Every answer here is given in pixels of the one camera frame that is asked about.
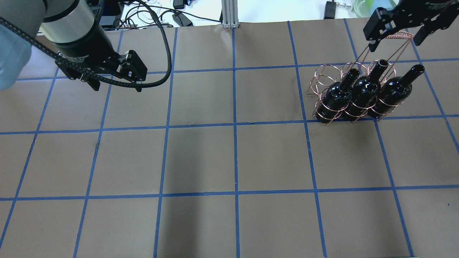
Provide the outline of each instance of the bottle opening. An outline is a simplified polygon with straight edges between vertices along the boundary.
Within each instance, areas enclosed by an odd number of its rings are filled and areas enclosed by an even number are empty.
[[[418,74],[422,74],[425,71],[425,68],[423,65],[417,64],[411,67],[411,70],[413,70],[414,72]]]
[[[351,70],[349,70],[349,75],[353,77],[358,77],[360,75],[360,72],[357,69],[352,68]]]
[[[383,67],[387,67],[389,65],[389,63],[384,59],[379,60],[378,64]]]

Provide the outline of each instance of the power adapter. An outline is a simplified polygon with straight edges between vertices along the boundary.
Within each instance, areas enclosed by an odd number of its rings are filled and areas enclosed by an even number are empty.
[[[186,0],[174,0],[174,9],[184,9]]]
[[[325,13],[324,13],[324,20],[325,19],[335,19],[336,14],[336,3],[332,1],[327,1],[325,4]]]
[[[175,13],[172,19],[181,27],[193,26],[193,23],[183,13]]]

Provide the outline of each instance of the light blue cloth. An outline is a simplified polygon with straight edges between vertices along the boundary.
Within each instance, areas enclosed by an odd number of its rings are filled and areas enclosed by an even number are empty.
[[[0,90],[7,89],[16,82],[22,68],[32,54],[32,46],[0,25]]]
[[[370,14],[373,14],[378,7],[386,8],[388,11],[394,8],[391,0],[374,0],[373,4],[370,6]]]

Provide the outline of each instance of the grid square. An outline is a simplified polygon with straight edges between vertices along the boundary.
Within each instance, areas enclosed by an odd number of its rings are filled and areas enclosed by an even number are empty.
[[[355,60],[342,19],[291,22],[291,31],[298,64],[347,63]]]
[[[413,252],[417,257],[457,257],[459,189],[397,191]]]
[[[159,193],[163,129],[104,132],[91,195]]]
[[[233,123],[231,71],[176,73],[170,124]]]
[[[8,214],[10,213],[11,201],[1,201],[0,202],[0,229],[3,232],[5,227],[6,220],[8,219]]]
[[[313,193],[239,196],[241,257],[322,257]]]
[[[175,29],[164,28],[164,32],[166,33],[172,55]],[[168,60],[166,48],[158,28],[123,31],[119,53],[124,54],[129,50],[134,50],[140,56],[149,72],[167,71]]]
[[[39,134],[19,196],[84,196],[97,136]]]
[[[424,62],[423,64],[445,114],[459,114],[457,73],[456,70],[451,70],[451,67],[459,66],[459,61]]]
[[[108,85],[99,91],[81,81],[57,79],[41,124],[41,130],[99,129]]]
[[[0,131],[35,131],[52,80],[17,81],[0,91]]]
[[[54,77],[56,74],[56,64],[54,59],[32,47],[32,55],[28,63],[22,68],[18,78],[45,78]]]
[[[397,63],[397,76],[403,76],[416,63]],[[405,102],[387,117],[435,116],[441,115],[437,102],[424,75],[413,82],[413,91]]]
[[[163,198],[158,257],[236,257],[235,197]]]
[[[457,51],[451,51],[459,41],[459,22],[454,22],[446,30],[437,30],[417,46],[421,59],[459,58]]]
[[[0,198],[16,195],[34,135],[0,135]]]
[[[392,191],[319,193],[330,258],[409,257]]]
[[[294,68],[236,71],[238,122],[303,120]]]
[[[235,29],[235,43],[236,67],[295,64],[286,22],[242,23]]]
[[[304,124],[237,127],[239,190],[312,189]]]
[[[18,201],[0,257],[71,257],[83,200]]]
[[[89,200],[77,257],[153,257],[158,198]]]
[[[459,154],[443,118],[381,120],[379,128],[395,185],[459,184]]]
[[[391,186],[373,121],[308,123],[308,129],[318,188]]]
[[[178,28],[176,71],[233,67],[230,29],[221,25]]]
[[[351,32],[351,36],[354,42],[355,51],[357,52],[357,56],[368,46],[369,41],[366,40],[365,35],[363,33],[363,29],[365,24],[367,24],[368,18],[363,19],[346,19],[347,25],[349,26],[349,31]],[[379,44],[378,48],[375,52],[370,52],[366,58],[366,62],[371,62],[378,59],[387,59],[392,54],[397,51],[399,47],[401,47],[406,40],[404,39],[384,39]],[[399,60],[418,60],[413,47],[409,43],[408,47],[405,49],[403,54],[400,56]]]
[[[233,130],[170,129],[163,192],[234,191]]]
[[[164,74],[148,74],[147,82]],[[104,128],[165,126],[168,116],[170,79],[164,84],[137,92],[114,86],[110,91]]]

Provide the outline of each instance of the black power cord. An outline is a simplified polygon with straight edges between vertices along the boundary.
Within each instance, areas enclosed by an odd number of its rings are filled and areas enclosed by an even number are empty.
[[[166,54],[167,54],[167,57],[168,57],[168,69],[167,69],[167,72],[166,72],[166,74],[164,75],[163,78],[161,78],[159,81],[156,81],[156,82],[153,82],[153,83],[145,83],[145,84],[125,83],[125,82],[116,81],[116,80],[112,80],[112,79],[108,79],[108,78],[102,77],[102,76],[94,73],[94,71],[87,70],[87,69],[85,69],[83,67],[80,67],[80,66],[70,62],[69,60],[65,59],[64,57],[56,54],[54,51],[52,51],[51,49],[49,49],[48,47],[46,47],[45,45],[43,45],[42,43],[37,41],[34,37],[31,37],[30,35],[28,35],[23,30],[21,30],[20,28],[16,27],[12,23],[10,23],[9,21],[4,19],[3,17],[0,17],[0,24],[5,26],[10,31],[14,32],[14,34],[18,35],[19,37],[21,37],[24,40],[26,40],[27,42],[29,42],[31,45],[35,46],[37,49],[39,49],[43,53],[45,53],[48,56],[50,56],[51,58],[53,58],[57,62],[60,62],[60,63],[62,63],[64,65],[68,66],[69,68],[81,73],[82,75],[89,76],[90,78],[99,80],[99,81],[107,83],[107,84],[112,84],[112,85],[125,87],[125,88],[142,88],[143,89],[143,88],[156,87],[156,86],[159,86],[159,85],[165,83],[167,81],[167,79],[169,78],[170,74],[171,74],[171,71],[172,71],[171,52],[170,52],[170,49],[169,49],[169,44],[168,44],[168,40],[167,40],[167,37],[166,37],[166,33],[164,32],[164,28],[162,27],[162,25],[161,25],[161,23],[159,21],[158,15],[144,1],[142,1],[142,0],[136,0],[136,1],[139,2],[141,5],[143,5],[149,11],[151,17],[153,18],[153,20],[155,21],[156,25],[159,27],[159,29],[161,31],[162,39],[164,41],[164,46],[166,47]]]
[[[209,18],[205,18],[205,17],[200,17],[200,16],[196,16],[194,14],[191,14],[189,12],[185,12],[185,11],[180,11],[180,10],[176,10],[176,9],[171,9],[171,8],[167,8],[167,7],[162,7],[162,6],[149,6],[149,7],[154,7],[154,8],[160,8],[160,9],[166,9],[166,10],[169,10],[169,11],[173,11],[175,13],[184,13],[184,14],[188,14],[188,15],[191,15],[193,17],[196,17],[198,19],[202,19],[202,20],[208,20],[208,21],[211,21],[211,22],[218,22],[218,23],[221,23],[219,20],[213,20],[213,19],[209,19]]]

